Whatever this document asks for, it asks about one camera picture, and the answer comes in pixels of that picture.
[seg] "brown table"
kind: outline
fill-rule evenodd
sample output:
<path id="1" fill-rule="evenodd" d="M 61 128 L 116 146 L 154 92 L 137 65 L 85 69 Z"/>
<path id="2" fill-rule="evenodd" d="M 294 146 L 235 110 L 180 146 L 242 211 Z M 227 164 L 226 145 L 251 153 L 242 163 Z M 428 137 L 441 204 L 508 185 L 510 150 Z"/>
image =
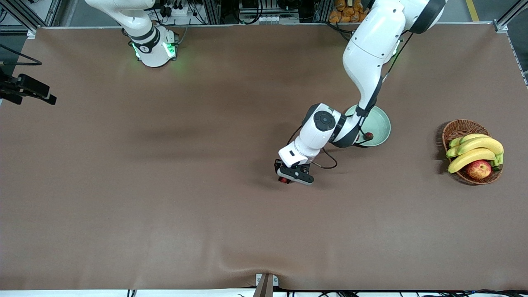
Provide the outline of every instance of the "brown table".
<path id="1" fill-rule="evenodd" d="M 150 69 L 119 30 L 39 30 L 19 67 L 56 106 L 0 108 L 0 289 L 527 289 L 528 91 L 504 34 L 415 35 L 379 95 L 382 146 L 332 149 L 311 187 L 277 182 L 308 107 L 359 93 L 325 26 L 191 28 Z M 445 174 L 438 128 L 483 124 L 495 183 Z M 331 164 L 325 156 L 321 163 Z"/>

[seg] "wicker basket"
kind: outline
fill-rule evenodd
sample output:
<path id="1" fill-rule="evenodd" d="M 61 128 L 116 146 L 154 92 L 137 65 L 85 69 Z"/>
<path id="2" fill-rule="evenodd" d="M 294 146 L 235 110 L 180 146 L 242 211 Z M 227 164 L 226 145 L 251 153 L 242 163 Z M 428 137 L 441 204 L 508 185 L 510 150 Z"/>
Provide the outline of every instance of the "wicker basket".
<path id="1" fill-rule="evenodd" d="M 472 120 L 457 119 L 449 122 L 442 132 L 442 142 L 444 143 L 444 149 L 446 151 L 449 149 L 449 142 L 451 142 L 453 139 L 473 133 L 481 133 L 491 137 L 491 134 L 484 127 L 482 127 L 477 122 L 473 122 Z M 449 163 L 451 163 L 453 159 L 454 158 L 449 158 Z M 469 184 L 492 183 L 496 181 L 501 176 L 501 174 L 502 170 L 492 171 L 488 177 L 481 180 L 476 180 L 470 177 L 465 170 L 460 170 L 457 172 L 457 175 Z"/>

